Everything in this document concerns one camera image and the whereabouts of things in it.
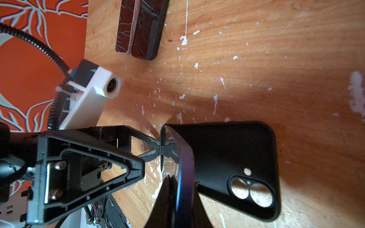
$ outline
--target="black corrugated cable sleeve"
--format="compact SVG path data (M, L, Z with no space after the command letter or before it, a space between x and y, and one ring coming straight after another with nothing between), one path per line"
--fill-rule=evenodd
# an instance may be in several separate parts
M68 73L70 68L50 47L48 47L46 44L44 44L42 41L38 40L34 36L3 23L0 23L0 32L22 39L45 53L46 56L48 56L58 66L58 68L61 69L62 73L66 77L60 87L68 92L75 92L74 89L66 85L68 81L72 81L72 78ZM68 96L69 95L64 92L57 92L48 115L48 130L57 130L62 121L65 119L67 114L63 114L62 110L65 108L66 98Z
M58 223L54 226L54 228L60 228L61 226L62 226L62 223L66 220L66 218L67 218L68 216L66 216L66 217L64 217L64 218L62 218L62 219L60 219L59 221L58 221Z

